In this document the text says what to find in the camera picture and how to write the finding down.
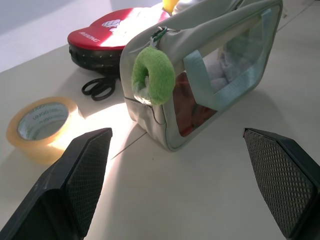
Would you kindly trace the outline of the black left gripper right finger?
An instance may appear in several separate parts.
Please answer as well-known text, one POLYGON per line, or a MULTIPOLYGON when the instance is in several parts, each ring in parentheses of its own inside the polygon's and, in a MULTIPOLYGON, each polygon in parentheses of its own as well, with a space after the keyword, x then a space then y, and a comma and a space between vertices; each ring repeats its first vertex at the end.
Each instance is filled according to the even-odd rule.
POLYGON ((259 191, 287 240, 320 238, 320 166, 293 139, 245 128, 259 191))

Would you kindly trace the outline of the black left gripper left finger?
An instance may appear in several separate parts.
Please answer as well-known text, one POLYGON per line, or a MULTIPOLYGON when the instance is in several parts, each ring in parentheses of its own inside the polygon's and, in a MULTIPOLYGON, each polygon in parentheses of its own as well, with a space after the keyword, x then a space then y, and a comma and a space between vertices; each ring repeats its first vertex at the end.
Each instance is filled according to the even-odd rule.
POLYGON ((0 231, 2 240, 82 240, 103 188, 111 128, 74 138, 0 231))

